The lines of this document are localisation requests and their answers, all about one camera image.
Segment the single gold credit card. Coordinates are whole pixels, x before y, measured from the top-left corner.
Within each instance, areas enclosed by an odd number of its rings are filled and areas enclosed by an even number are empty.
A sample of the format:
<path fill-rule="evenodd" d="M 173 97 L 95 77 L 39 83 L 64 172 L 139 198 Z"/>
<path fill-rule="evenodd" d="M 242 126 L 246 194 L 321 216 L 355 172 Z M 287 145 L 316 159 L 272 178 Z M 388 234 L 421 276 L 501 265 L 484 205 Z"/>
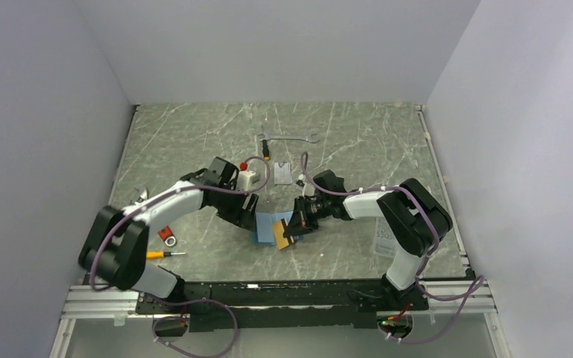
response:
<path fill-rule="evenodd" d="M 287 222 L 284 219 L 280 219 L 272 224 L 272 231 L 275 238 L 275 245 L 278 250 L 283 250 L 296 243 L 293 236 L 286 235 Z"/>

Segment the blue leather card holder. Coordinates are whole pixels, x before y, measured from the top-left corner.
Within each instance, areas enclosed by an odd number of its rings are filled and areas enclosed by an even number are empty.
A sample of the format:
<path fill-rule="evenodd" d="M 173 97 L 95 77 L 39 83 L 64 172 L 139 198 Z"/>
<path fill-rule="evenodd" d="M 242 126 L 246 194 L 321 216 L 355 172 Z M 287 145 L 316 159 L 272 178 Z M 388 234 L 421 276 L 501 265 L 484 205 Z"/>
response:
<path fill-rule="evenodd" d="M 251 234 L 251 242 L 255 245 L 274 245 L 276 247 L 272 224 L 280 219 L 284 219 L 286 223 L 288 223 L 291 216 L 292 211 L 282 213 L 256 213 L 256 229 Z"/>

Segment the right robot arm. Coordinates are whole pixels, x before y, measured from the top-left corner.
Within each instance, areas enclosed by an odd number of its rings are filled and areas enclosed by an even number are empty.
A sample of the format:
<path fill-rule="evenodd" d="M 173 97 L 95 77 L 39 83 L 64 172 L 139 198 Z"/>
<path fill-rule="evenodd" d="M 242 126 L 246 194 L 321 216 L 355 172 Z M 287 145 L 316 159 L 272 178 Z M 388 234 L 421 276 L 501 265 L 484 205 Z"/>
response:
<path fill-rule="evenodd" d="M 398 310 L 410 299 L 420 271 L 453 221 L 444 207 L 415 178 L 393 187 L 347 191 L 345 181 L 331 170 L 312 178 L 312 195 L 294 200 L 291 219 L 283 223 L 284 238 L 303 236 L 319 229 L 319 221 L 333 217 L 343 221 L 383 218 L 395 238 L 398 250 L 381 290 L 384 305 Z"/>

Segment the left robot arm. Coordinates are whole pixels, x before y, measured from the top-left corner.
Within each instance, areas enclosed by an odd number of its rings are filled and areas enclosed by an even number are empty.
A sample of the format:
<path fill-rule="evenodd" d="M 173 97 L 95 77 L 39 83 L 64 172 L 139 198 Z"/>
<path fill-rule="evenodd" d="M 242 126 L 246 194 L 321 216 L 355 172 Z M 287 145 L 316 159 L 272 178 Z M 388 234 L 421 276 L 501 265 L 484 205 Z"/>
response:
<path fill-rule="evenodd" d="M 175 313 L 187 300 L 184 279 L 147 258 L 151 235 L 181 217 L 205 207 L 236 227 L 255 228 L 257 191 L 267 184 L 243 161 L 238 166 L 215 157 L 171 187 L 121 209 L 105 206 L 96 215 L 78 257 L 88 271 L 92 290 L 133 290 L 154 296 L 165 313 Z"/>

